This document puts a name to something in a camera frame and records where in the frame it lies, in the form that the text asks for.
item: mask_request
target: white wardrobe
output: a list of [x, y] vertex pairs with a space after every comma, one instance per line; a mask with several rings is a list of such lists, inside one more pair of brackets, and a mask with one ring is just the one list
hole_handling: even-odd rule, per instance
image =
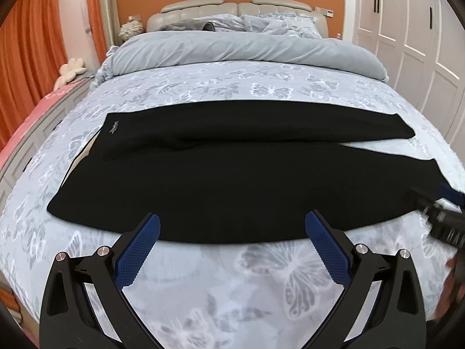
[[465, 162], [465, 30], [447, 0], [356, 0], [353, 41]]

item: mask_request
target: pillow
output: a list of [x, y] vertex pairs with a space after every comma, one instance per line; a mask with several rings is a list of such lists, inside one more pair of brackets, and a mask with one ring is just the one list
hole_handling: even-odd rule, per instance
[[215, 31], [215, 25], [210, 21], [187, 18], [173, 24], [163, 25], [158, 31]]
[[282, 23], [288, 24], [294, 31], [299, 33], [301, 38], [322, 39], [313, 17], [296, 16], [292, 13], [267, 13], [260, 14], [258, 17], [275, 19]]
[[216, 31], [246, 31], [244, 20], [234, 14], [215, 14], [213, 16], [194, 18], [213, 23]]
[[242, 18], [247, 32], [301, 37], [301, 34], [293, 27], [277, 19], [248, 15], [243, 15]]

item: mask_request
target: bedspread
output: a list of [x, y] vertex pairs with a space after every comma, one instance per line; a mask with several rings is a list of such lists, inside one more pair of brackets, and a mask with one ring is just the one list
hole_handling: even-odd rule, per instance
[[[112, 111], [220, 99], [313, 101], [398, 113], [416, 136], [409, 140], [351, 143], [420, 159], [435, 158], [452, 187], [465, 188], [455, 153], [408, 102], [381, 81], [304, 65], [226, 61], [150, 69], [115, 77], [84, 98], [42, 145], [8, 198], [0, 219], [0, 270], [38, 320], [48, 272], [57, 252], [92, 254], [118, 234], [63, 222], [46, 212], [79, 151]], [[348, 232], [374, 252], [411, 251], [428, 316], [453, 255], [428, 238], [419, 213]], [[92, 304], [109, 324], [95, 292]], [[238, 246], [157, 242], [124, 293], [157, 339], [172, 349], [299, 348], [340, 294], [310, 241]], [[375, 297], [376, 288], [369, 299]], [[365, 309], [352, 334], [360, 331]]]
[[115, 76], [136, 71], [228, 60], [260, 60], [313, 65], [389, 81], [368, 50], [334, 38], [305, 39], [248, 32], [157, 31], [112, 46], [90, 90]]

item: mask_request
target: logo on black garment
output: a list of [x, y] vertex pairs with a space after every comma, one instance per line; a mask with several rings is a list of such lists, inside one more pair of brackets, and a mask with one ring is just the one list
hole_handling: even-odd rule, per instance
[[113, 127], [110, 130], [110, 134], [113, 134], [116, 131], [116, 129], [118, 128], [118, 123], [119, 123], [118, 120], [115, 123], [113, 123]]

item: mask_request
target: light switch panel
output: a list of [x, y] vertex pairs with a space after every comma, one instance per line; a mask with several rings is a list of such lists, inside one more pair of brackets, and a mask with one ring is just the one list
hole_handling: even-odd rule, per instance
[[321, 13], [323, 16], [334, 17], [334, 11], [329, 9], [320, 8], [315, 6], [315, 11]]

